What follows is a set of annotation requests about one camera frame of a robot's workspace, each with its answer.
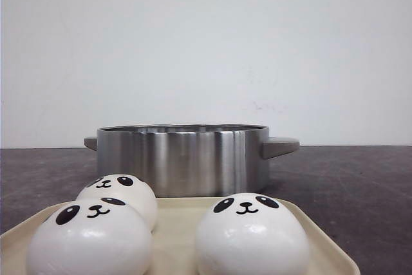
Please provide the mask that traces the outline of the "cream plastic tray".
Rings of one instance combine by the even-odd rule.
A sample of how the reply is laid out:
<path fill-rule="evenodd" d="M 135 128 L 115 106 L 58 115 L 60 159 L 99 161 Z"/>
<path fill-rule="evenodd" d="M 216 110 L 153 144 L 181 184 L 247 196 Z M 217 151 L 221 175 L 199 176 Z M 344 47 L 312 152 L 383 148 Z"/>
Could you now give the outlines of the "cream plastic tray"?
<path fill-rule="evenodd" d="M 148 274 L 196 274 L 194 235 L 198 222 L 217 197 L 158 198 L 153 232 L 153 262 Z M 311 248 L 308 274 L 360 274 L 357 264 L 298 206 L 282 200 L 303 226 Z M 55 204 L 1 235 L 1 274 L 25 274 L 26 248 L 43 221 L 68 203 Z"/>

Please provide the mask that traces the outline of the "stainless steel pot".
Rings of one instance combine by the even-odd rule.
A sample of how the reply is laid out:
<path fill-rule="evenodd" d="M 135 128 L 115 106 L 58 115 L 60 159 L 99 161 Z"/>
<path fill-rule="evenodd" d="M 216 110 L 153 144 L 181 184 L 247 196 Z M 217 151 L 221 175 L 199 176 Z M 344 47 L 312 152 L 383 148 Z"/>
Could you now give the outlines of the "stainless steel pot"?
<path fill-rule="evenodd" d="M 97 152 L 97 173 L 134 175 L 157 197 L 258 192 L 269 160 L 299 149 L 252 124 L 158 124 L 106 127 L 84 145 Z"/>

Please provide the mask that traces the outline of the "panda bun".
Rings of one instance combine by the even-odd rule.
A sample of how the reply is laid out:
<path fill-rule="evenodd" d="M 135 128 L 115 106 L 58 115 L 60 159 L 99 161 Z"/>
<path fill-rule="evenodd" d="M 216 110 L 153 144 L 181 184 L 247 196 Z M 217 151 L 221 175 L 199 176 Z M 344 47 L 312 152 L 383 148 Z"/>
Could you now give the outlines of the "panda bun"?
<path fill-rule="evenodd" d="M 76 200 L 49 215 L 26 253 L 27 274 L 145 274 L 153 256 L 149 226 L 114 197 Z"/>
<path fill-rule="evenodd" d="M 77 200 L 105 197 L 117 198 L 135 208 L 150 230 L 154 230 L 158 219 L 158 205 L 156 196 L 147 183 L 133 175 L 101 176 L 84 187 L 77 195 Z"/>
<path fill-rule="evenodd" d="M 223 197 L 195 234 L 200 274 L 306 274 L 308 237 L 279 200 L 257 193 Z"/>

